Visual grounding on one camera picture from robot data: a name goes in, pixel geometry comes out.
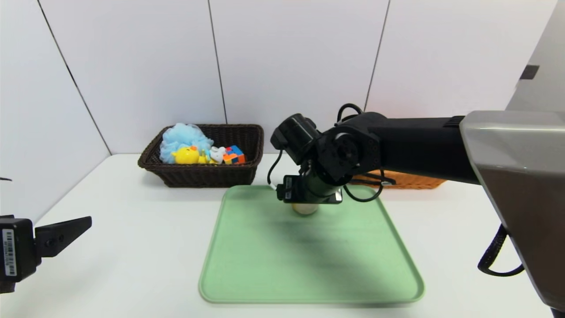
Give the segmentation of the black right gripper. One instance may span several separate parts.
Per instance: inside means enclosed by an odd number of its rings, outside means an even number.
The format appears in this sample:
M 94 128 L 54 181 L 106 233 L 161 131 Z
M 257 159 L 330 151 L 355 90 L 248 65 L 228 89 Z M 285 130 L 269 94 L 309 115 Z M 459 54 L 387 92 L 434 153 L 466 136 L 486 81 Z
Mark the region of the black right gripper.
M 285 175 L 276 186 L 277 199 L 284 203 L 339 204 L 343 178 L 333 179 L 325 172 L 310 170 L 301 175 Z

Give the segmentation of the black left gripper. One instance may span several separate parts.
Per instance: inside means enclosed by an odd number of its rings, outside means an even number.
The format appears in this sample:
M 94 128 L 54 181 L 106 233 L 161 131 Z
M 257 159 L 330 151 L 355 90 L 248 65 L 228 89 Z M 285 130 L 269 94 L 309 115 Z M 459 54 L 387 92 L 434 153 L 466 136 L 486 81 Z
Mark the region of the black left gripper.
M 34 230 L 30 219 L 1 216 L 0 293 L 13 293 L 15 284 L 34 274 L 43 258 L 56 257 L 91 226 L 92 217 L 86 216 Z

